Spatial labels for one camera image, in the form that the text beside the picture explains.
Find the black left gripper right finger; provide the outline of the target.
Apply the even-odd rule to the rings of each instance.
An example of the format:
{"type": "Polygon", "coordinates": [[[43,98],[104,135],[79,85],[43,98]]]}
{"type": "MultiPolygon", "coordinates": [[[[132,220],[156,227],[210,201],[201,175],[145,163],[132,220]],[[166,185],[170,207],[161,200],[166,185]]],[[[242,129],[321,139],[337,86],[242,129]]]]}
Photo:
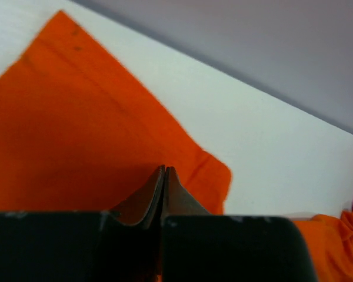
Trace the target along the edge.
{"type": "Polygon", "coordinates": [[[316,281],[305,240],[285,217],[217,216],[184,189],[175,168],[164,180],[164,281],[316,281]]]}

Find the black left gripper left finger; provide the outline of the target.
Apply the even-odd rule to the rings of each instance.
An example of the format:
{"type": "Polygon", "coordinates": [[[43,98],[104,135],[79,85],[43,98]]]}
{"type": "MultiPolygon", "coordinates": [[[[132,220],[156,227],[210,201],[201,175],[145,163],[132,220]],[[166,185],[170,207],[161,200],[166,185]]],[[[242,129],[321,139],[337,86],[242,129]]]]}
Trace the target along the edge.
{"type": "Polygon", "coordinates": [[[156,281],[164,177],[109,210],[0,212],[0,281],[156,281]]]}

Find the orange t-shirt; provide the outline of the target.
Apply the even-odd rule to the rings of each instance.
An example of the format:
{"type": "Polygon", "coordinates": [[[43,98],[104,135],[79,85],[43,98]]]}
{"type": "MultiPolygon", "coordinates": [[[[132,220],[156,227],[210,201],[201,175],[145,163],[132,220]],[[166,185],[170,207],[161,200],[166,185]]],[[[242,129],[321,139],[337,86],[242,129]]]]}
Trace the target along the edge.
{"type": "Polygon", "coordinates": [[[302,234],[316,281],[353,281],[353,210],[309,213],[334,199],[345,133],[197,65],[165,93],[202,132],[190,137],[114,56],[64,11],[0,77],[0,212],[109,210],[160,166],[217,216],[284,217],[302,234]]]}

